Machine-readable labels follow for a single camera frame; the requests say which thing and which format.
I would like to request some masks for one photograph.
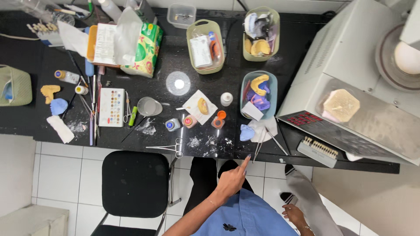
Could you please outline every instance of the hand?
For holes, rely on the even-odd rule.
[[[303,212],[295,205],[288,204],[283,205],[282,208],[285,211],[282,212],[284,218],[289,219],[298,229],[307,226],[305,218],[303,217]]]
[[[218,206],[221,206],[225,204],[228,198],[241,190],[242,184],[245,181],[245,169],[247,168],[250,159],[251,155],[249,154],[241,166],[223,172],[216,189],[208,199],[214,201]]]

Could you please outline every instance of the light blue plastic container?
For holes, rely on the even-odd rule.
[[[261,111],[264,114],[261,119],[264,120],[264,119],[267,119],[267,118],[273,116],[276,113],[276,107],[277,107],[277,78],[272,73],[269,73],[269,72],[266,72],[266,71],[253,71],[253,72],[249,72],[247,75],[245,75],[244,80],[242,81],[241,100],[240,100],[239,104],[240,104],[241,110],[242,110],[242,108],[248,102],[248,101],[244,101],[244,99],[246,98],[246,94],[245,94],[245,98],[244,98],[244,89],[245,89],[245,86],[247,85],[248,81],[251,82],[253,79],[255,79],[255,78],[257,78],[258,76],[261,76],[261,75],[268,75],[269,79],[268,79],[267,86],[270,89],[270,93],[267,94],[267,100],[270,102],[271,106],[270,106],[269,109]],[[242,111],[241,111],[241,114],[248,119],[252,119],[251,117],[248,117],[247,115],[245,115]]]

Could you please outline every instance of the black pants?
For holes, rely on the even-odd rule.
[[[194,157],[189,172],[194,185],[185,206],[184,215],[210,196],[217,186],[216,176],[220,178],[224,171],[235,169],[237,166],[234,160],[228,160],[220,168],[217,176],[216,161],[213,158]],[[242,188],[254,192],[246,179]]]

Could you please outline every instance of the white tile floor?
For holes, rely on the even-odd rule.
[[[68,236],[90,235],[105,214],[102,207],[101,168],[105,156],[113,151],[115,150],[37,142],[32,203],[70,210]],[[193,185],[189,176],[191,161],[192,157],[185,156],[176,163],[174,199],[181,198],[182,201],[168,209],[160,235],[179,220],[184,212]],[[218,170],[224,162],[223,159],[218,160]],[[278,194],[288,191],[284,166],[256,161],[247,168],[247,180],[256,195],[279,213],[283,211],[281,206],[284,202]],[[295,167],[312,179],[312,167]],[[323,202],[339,225],[360,236],[378,236],[326,198],[323,198]],[[110,215],[105,224],[157,229],[160,220],[161,217],[141,219]]]

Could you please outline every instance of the paint palette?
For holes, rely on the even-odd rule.
[[[124,89],[101,88],[99,126],[123,127]]]

